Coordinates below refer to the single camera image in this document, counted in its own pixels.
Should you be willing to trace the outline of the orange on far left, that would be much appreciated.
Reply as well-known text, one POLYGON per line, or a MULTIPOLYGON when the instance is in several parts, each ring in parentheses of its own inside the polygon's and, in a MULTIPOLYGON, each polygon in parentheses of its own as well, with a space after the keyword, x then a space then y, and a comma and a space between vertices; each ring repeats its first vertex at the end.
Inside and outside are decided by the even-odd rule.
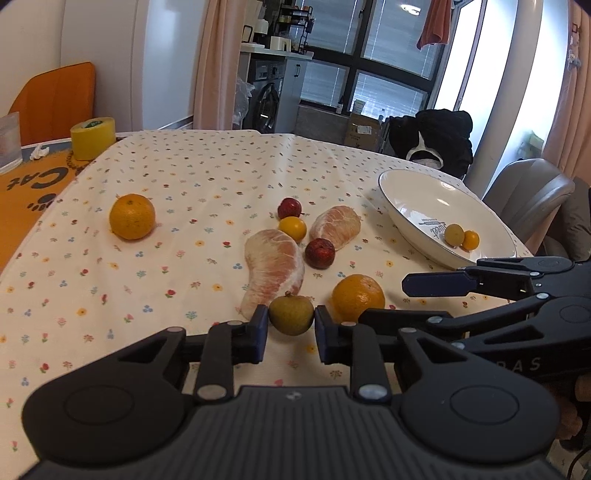
POLYGON ((140 240, 155 227, 155 209, 150 200, 138 194, 119 197, 109 212, 113 234, 127 241, 140 240))

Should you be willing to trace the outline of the orange cat placemat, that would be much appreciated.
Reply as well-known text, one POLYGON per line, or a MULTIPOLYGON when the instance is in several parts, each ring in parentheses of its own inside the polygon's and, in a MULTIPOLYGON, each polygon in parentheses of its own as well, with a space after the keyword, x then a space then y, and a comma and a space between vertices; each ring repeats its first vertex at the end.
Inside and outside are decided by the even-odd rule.
POLYGON ((69 139, 29 145, 23 162, 1 175, 1 269, 17 251, 42 213, 83 171, 69 139))

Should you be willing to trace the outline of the grey chair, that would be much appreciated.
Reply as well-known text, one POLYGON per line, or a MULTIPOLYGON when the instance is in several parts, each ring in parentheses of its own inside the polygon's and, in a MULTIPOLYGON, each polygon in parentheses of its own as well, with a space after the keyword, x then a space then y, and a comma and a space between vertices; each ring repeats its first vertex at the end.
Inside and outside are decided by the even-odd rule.
POLYGON ((483 201, 525 243, 574 191, 574 181, 553 164, 524 159, 502 170, 483 201))

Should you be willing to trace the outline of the red fruit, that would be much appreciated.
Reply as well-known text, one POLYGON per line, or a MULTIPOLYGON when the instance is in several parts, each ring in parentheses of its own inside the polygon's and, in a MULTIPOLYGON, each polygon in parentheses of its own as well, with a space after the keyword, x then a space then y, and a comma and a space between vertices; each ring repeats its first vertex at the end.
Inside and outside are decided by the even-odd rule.
POLYGON ((328 239, 315 238, 305 247, 304 258, 312 268, 328 269, 335 261, 335 246, 328 239))
POLYGON ((301 211, 303 208, 301 207, 301 202, 297 199, 287 197, 284 198, 281 202, 279 207, 277 207, 277 217, 280 220, 283 220, 287 217, 300 217, 301 211))

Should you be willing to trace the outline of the orange chair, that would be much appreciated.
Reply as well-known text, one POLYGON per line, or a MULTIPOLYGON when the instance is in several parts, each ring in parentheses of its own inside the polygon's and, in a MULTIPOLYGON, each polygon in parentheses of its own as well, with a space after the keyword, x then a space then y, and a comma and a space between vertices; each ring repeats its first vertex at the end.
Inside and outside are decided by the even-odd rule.
POLYGON ((22 145, 67 138, 70 128, 94 116, 95 67, 83 62, 31 78, 9 112, 19 114, 22 145))

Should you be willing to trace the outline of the black jacket on chair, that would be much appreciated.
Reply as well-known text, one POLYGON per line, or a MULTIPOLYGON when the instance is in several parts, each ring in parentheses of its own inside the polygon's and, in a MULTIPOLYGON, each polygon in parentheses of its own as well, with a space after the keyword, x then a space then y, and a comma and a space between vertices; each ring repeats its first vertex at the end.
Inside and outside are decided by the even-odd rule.
POLYGON ((388 140, 396 157, 463 179, 474 161, 472 130, 468 112, 429 109, 391 117, 388 140))

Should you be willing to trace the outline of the pink curtain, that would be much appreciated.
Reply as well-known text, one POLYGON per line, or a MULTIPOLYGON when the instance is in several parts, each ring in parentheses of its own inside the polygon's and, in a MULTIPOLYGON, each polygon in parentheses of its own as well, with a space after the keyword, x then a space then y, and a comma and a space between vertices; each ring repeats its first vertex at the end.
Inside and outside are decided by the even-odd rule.
POLYGON ((193 128, 230 130, 247 2, 209 1, 193 95, 193 128))

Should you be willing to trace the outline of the small orange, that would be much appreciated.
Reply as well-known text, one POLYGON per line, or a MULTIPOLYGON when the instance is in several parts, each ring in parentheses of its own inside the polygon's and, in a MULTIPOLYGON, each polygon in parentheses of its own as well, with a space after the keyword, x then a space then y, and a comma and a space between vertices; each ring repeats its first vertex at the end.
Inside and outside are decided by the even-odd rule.
POLYGON ((476 250, 480 245, 480 236, 476 231, 473 230, 466 230, 464 232, 464 239, 461 244, 461 247, 467 251, 471 252, 476 250))

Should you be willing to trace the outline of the small yellow fruit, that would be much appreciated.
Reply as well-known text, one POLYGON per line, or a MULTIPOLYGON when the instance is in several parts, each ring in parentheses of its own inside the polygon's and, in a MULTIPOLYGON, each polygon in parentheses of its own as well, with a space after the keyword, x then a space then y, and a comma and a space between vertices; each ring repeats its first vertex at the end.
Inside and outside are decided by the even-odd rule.
POLYGON ((287 216, 280 220, 277 226, 280 231, 290 236, 296 243, 300 243, 308 233, 308 227, 304 220, 296 216, 287 216))

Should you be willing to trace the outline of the cardboard box by window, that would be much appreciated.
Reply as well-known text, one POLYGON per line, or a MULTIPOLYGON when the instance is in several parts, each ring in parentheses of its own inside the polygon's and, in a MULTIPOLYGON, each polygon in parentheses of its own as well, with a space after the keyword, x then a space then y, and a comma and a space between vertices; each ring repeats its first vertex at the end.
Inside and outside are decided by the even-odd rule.
POLYGON ((381 123, 367 116, 349 115, 344 145, 375 152, 378 148, 381 123))

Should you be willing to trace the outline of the yellow tape roll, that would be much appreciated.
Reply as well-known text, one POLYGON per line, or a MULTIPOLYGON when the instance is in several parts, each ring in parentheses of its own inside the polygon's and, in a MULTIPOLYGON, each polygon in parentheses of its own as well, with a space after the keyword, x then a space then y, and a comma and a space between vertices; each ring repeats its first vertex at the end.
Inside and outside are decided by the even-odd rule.
POLYGON ((80 122, 70 129, 70 139, 77 160, 95 160, 116 142, 115 120, 98 117, 80 122))

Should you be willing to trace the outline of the white refrigerator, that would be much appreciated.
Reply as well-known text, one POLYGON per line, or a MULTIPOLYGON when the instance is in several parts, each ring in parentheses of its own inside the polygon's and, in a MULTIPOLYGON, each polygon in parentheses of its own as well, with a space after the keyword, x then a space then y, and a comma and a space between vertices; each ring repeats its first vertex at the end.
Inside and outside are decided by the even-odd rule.
POLYGON ((60 64, 96 71, 94 115, 119 132, 190 125, 207 2, 70 0, 60 64))

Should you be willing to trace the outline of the floral white tablecloth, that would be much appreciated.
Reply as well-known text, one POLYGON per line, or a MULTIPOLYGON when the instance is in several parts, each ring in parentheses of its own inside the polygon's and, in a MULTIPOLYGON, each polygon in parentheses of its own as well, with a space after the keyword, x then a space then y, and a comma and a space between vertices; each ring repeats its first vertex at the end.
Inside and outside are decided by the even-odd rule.
POLYGON ((1 475, 34 463, 21 411, 32 392, 168 326, 190 334, 235 319, 249 279, 245 241, 276 226, 280 201, 301 202, 312 223, 346 205, 360 234, 301 288, 315 303, 339 280, 374 278, 392 309, 455 316, 499 305, 496 298, 411 299, 401 282, 432 264, 388 216, 379 175, 391 157, 293 135, 144 132, 86 166, 29 231, 1 274, 1 475), (109 212, 121 196, 151 201, 155 227, 127 241, 109 212))

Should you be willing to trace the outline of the yellow-green round fruit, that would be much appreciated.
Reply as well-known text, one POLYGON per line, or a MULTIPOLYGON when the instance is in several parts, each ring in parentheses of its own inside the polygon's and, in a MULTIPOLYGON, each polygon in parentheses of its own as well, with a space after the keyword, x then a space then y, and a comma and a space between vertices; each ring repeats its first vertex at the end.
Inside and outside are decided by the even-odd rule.
POLYGON ((304 334, 314 319, 314 306, 307 297, 287 292, 270 303, 270 323, 288 336, 304 334))

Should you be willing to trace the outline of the white plate blue rim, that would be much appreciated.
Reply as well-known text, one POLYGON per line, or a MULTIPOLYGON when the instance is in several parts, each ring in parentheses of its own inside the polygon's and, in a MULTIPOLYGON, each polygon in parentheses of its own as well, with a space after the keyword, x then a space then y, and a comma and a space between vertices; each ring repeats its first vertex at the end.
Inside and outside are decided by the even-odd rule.
POLYGON ((510 229, 462 181, 429 168, 403 167, 381 173, 378 185, 403 237, 439 265, 457 269, 481 258, 517 255, 517 240, 510 229), (446 243, 445 230, 452 224, 476 232, 478 247, 466 251, 446 243))

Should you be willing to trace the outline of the black spice rack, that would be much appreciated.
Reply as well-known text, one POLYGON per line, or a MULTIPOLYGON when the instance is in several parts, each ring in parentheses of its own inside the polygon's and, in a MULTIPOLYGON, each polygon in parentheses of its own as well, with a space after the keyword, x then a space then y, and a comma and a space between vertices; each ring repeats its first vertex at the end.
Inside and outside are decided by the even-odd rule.
POLYGON ((308 51, 308 36, 314 25, 314 8, 311 5, 297 4, 296 1, 280 3, 276 34, 290 40, 290 49, 294 53, 304 54, 308 51))

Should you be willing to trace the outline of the small greenish fruit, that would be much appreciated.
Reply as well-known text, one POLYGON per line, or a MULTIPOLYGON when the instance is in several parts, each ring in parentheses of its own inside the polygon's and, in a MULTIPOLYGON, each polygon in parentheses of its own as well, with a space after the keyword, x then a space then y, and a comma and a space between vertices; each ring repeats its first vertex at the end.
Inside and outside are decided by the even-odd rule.
POLYGON ((459 224, 450 224, 444 231, 444 241, 453 248, 463 244, 465 231, 459 224))

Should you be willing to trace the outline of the long peeled pomelo segment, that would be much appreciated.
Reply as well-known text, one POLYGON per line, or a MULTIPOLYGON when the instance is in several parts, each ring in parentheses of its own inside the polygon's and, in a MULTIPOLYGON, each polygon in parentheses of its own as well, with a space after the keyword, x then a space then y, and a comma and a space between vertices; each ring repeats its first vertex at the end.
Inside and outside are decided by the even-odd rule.
POLYGON ((249 320, 259 305, 270 306, 287 292, 297 295, 304 282, 304 259, 294 239, 283 231, 266 229, 245 242, 249 286, 239 312, 249 320))

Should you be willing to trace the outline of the clear drinking glass far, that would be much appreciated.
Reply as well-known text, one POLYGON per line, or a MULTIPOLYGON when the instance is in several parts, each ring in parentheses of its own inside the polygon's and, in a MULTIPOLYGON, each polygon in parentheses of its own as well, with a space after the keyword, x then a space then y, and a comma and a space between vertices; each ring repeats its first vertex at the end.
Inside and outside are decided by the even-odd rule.
POLYGON ((0 174, 6 174, 22 163, 19 113, 13 112, 0 121, 0 174))

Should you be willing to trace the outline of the grey washing machine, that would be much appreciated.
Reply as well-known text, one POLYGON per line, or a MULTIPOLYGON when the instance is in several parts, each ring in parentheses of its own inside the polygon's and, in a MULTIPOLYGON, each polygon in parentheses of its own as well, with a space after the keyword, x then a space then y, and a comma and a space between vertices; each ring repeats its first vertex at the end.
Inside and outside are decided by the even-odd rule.
POLYGON ((252 85, 249 112, 243 126, 262 134, 270 134, 276 128, 280 109, 280 93, 283 89, 284 61, 272 57, 254 57, 249 65, 247 83, 252 85))

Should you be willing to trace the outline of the short peeled pomelo segment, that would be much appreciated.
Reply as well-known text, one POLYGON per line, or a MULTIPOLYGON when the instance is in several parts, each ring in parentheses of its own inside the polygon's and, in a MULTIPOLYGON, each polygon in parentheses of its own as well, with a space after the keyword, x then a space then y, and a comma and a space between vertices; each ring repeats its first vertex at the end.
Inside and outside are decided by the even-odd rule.
POLYGON ((329 208, 311 226, 310 239, 329 240, 335 250, 341 250, 361 231, 361 218, 353 208, 345 205, 329 208))

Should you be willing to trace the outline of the white toaster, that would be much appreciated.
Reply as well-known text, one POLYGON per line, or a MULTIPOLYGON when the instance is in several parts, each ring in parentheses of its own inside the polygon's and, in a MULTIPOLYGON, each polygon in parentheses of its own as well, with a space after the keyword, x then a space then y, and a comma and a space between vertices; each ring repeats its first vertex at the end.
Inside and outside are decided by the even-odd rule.
POLYGON ((290 52, 291 51, 291 40, 287 37, 271 36, 270 37, 270 50, 290 52))

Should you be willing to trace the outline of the hanging orange towel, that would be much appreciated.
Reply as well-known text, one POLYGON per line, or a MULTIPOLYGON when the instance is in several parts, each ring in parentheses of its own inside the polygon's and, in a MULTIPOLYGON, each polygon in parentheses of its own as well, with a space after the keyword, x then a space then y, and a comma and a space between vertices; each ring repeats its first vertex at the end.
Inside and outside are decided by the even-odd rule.
POLYGON ((417 48, 428 45, 446 45, 450 40, 452 21, 452 1, 432 0, 424 23, 417 48))

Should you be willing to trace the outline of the large orange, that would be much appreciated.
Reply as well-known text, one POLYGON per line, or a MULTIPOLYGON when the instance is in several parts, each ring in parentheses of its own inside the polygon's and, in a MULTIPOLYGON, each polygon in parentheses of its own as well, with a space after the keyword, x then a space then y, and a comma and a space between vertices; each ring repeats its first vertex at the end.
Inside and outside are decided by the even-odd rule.
POLYGON ((362 274, 349 275, 332 290, 332 311, 339 322, 356 323, 367 309, 384 309, 386 297, 379 283, 362 274))

